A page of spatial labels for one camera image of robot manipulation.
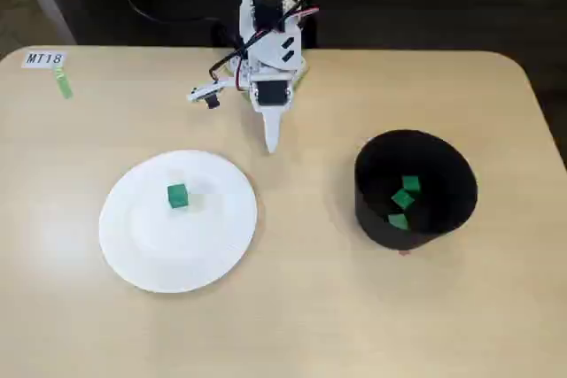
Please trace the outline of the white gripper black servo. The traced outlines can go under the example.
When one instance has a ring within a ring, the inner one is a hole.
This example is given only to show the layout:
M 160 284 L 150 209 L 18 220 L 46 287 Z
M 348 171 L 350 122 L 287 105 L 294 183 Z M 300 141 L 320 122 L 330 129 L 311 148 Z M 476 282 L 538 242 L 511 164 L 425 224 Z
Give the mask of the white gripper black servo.
M 260 112 L 264 122 L 265 144 L 269 153 L 276 151 L 282 115 L 291 108 L 291 81 L 252 81 L 249 85 L 252 108 Z

